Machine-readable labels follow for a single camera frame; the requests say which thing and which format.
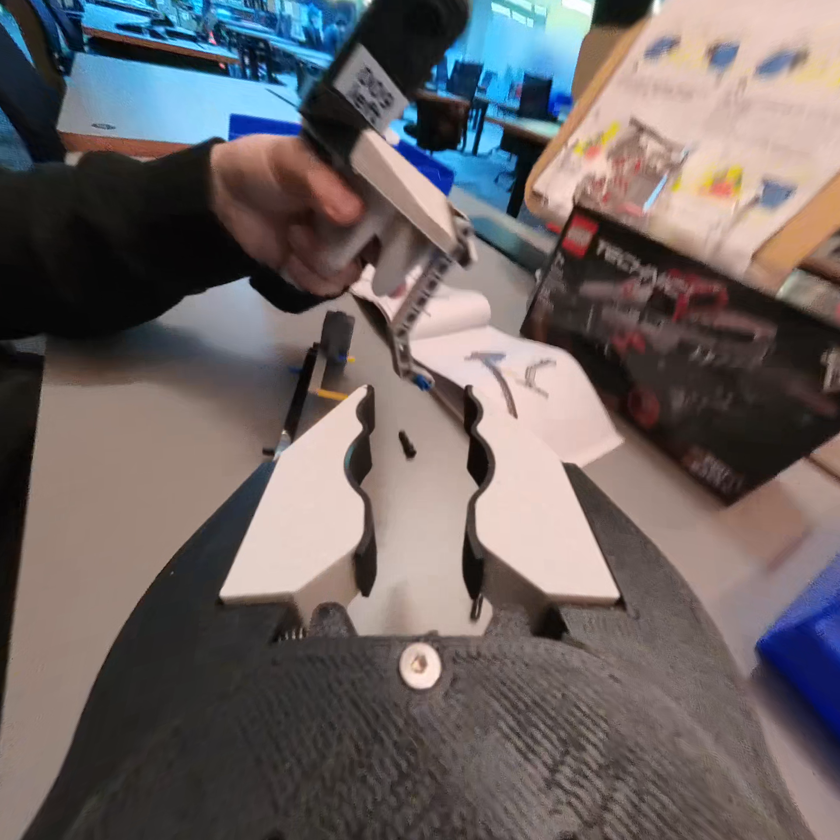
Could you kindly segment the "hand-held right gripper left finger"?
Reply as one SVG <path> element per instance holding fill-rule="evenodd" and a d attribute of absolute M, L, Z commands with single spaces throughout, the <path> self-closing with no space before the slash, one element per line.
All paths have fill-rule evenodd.
<path fill-rule="evenodd" d="M 375 389 L 363 385 L 277 459 L 219 592 L 227 606 L 298 611 L 370 596 L 377 575 L 371 499 Z"/>

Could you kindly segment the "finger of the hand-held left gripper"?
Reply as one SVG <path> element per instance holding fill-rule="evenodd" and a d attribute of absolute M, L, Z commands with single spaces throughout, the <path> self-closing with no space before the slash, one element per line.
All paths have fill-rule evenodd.
<path fill-rule="evenodd" d="M 363 130 L 350 153 L 352 172 L 417 232 L 460 266 L 476 259 L 469 218 L 375 130 Z"/>
<path fill-rule="evenodd" d="M 372 281 L 377 297 L 390 297 L 415 270 L 423 272 L 437 254 L 434 242 L 414 224 L 370 224 L 380 252 Z"/>

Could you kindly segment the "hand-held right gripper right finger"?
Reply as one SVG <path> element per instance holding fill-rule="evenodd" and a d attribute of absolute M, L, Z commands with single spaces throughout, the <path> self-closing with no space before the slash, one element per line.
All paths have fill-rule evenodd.
<path fill-rule="evenodd" d="M 530 623 L 565 605 L 618 606 L 622 595 L 561 458 L 471 385 L 464 428 L 476 485 L 464 537 L 471 621 L 485 602 L 495 613 L 522 610 Z"/>

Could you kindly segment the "grey angled toy beam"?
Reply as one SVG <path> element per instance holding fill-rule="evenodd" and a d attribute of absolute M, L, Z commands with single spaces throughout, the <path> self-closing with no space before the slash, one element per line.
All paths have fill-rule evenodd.
<path fill-rule="evenodd" d="M 474 244 L 475 232 L 466 215 L 455 210 L 455 249 L 448 253 L 437 247 L 437 254 L 423 272 L 415 270 L 410 288 L 405 293 L 388 329 L 388 344 L 392 357 L 392 367 L 397 376 L 406 382 L 412 382 L 412 375 L 417 372 L 433 374 L 416 362 L 413 357 L 412 336 L 428 305 L 434 300 L 439 288 L 453 265 L 471 266 L 476 260 Z"/>

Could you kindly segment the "person's left forearm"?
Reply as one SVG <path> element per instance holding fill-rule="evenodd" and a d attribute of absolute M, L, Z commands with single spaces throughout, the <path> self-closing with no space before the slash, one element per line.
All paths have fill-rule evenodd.
<path fill-rule="evenodd" d="M 220 143 L 2 169 L 2 340 L 117 332 L 242 277 L 248 259 L 211 207 Z"/>

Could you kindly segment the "black desk pad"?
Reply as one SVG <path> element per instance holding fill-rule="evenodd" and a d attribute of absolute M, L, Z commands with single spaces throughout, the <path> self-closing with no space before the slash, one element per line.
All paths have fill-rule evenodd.
<path fill-rule="evenodd" d="M 478 239 L 531 273 L 545 265 L 557 244 L 556 235 L 533 229 L 504 213 L 473 214 L 471 220 Z"/>

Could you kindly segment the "grey desk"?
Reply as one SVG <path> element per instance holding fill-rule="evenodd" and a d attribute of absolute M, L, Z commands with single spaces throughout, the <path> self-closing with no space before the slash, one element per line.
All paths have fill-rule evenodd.
<path fill-rule="evenodd" d="M 378 570 L 349 613 L 363 634 L 476 635 L 461 574 L 461 422 L 394 375 L 346 296 L 281 314 L 247 281 L 185 301 L 112 341 L 45 352 L 2 723 L 2 838 L 20 838 L 53 784 L 109 649 L 154 578 L 262 464 L 278 439 L 290 368 L 324 312 L 355 318 L 348 383 L 375 389 Z M 635 432 L 584 472 L 684 576 L 748 676 L 765 738 L 815 837 L 838 838 L 838 745 L 754 645 L 838 554 L 838 483 L 801 462 L 724 508 Z M 407 460 L 397 433 L 416 447 Z"/>

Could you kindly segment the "person's left hand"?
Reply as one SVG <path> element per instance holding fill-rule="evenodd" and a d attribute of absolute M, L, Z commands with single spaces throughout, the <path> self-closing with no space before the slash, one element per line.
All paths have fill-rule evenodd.
<path fill-rule="evenodd" d="M 336 298 L 362 272 L 354 257 L 328 268 L 316 223 L 357 223 L 364 205 L 350 185 L 299 138 L 251 135 L 213 145 L 212 208 L 246 254 L 319 298 Z"/>

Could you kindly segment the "dark grey toy block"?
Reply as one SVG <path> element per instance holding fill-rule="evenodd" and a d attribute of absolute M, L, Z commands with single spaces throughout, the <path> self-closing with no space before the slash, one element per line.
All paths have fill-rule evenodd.
<path fill-rule="evenodd" d="M 354 324 L 354 316 L 345 311 L 326 312 L 319 346 L 328 367 L 343 368 L 349 362 Z"/>

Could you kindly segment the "white instruction booklet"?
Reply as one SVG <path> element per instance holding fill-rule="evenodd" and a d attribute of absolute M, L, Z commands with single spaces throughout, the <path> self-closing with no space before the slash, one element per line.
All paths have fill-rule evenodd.
<path fill-rule="evenodd" d="M 432 394 L 459 418 L 472 386 L 491 408 L 526 424 L 562 461 L 583 467 L 624 443 L 574 357 L 490 324 L 488 299 L 442 285 L 412 336 Z"/>

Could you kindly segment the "rows of desks and chairs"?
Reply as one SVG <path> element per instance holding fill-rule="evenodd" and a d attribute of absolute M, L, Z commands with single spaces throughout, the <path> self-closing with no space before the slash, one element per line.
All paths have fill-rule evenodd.
<path fill-rule="evenodd" d="M 371 2 L 84 2 L 81 32 L 95 56 L 264 83 L 304 99 Z M 471 2 L 464 34 L 432 68 L 392 131 L 455 171 L 476 197 L 518 209 L 503 193 L 531 137 L 566 117 L 595 2 Z"/>

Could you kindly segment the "black printed toy box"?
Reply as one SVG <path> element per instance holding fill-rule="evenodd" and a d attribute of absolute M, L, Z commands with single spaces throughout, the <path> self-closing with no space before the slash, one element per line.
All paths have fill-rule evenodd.
<path fill-rule="evenodd" d="M 838 329 L 574 206 L 521 336 L 731 504 L 838 439 Z"/>

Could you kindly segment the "white table with wood edge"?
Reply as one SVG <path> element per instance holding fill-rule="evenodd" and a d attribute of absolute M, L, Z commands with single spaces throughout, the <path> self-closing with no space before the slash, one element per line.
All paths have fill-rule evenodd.
<path fill-rule="evenodd" d="M 228 137 L 229 118 L 299 123 L 276 86 L 105 56 L 79 55 L 57 123 L 68 152 L 156 158 Z"/>

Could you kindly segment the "blue plastic bin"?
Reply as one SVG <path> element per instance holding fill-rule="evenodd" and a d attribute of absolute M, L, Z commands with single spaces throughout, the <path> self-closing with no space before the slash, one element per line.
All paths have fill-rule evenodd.
<path fill-rule="evenodd" d="M 838 556 L 765 630 L 755 649 L 838 738 Z"/>

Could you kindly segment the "brown board with instruction sheets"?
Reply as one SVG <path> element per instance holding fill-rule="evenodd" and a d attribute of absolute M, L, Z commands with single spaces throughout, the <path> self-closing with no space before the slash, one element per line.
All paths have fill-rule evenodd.
<path fill-rule="evenodd" d="M 587 207 L 775 293 L 838 230 L 838 2 L 665 2 L 584 38 L 530 211 Z"/>

